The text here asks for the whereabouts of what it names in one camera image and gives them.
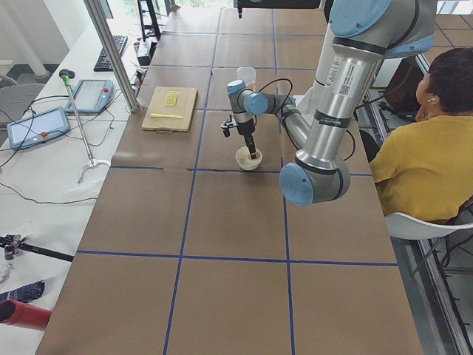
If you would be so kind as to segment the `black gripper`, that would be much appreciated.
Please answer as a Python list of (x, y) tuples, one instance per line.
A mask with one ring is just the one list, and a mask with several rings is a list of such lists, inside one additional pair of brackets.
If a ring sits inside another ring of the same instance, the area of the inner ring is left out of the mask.
[(244, 123), (238, 123), (237, 131), (245, 139), (245, 144), (248, 147), (249, 151), (248, 157), (251, 160), (256, 160), (258, 158), (258, 152), (253, 139), (253, 133), (255, 131), (254, 122), (246, 121)]
[(238, 18), (242, 18), (242, 10), (243, 10), (242, 1), (237, 0)]

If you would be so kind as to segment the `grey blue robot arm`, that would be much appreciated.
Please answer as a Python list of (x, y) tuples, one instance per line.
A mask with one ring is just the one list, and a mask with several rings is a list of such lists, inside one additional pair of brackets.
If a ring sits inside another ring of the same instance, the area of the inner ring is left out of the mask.
[(300, 102), (289, 95), (249, 89), (244, 81), (227, 86), (231, 114), (222, 123), (245, 139), (257, 158), (253, 133), (258, 115), (275, 115), (296, 146), (295, 160), (282, 167), (285, 199), (298, 206), (340, 198), (350, 173), (338, 148), (355, 108), (383, 61), (427, 51), (435, 37), (435, 1), (280, 1), (277, 7), (323, 9), (325, 35), (313, 86)]

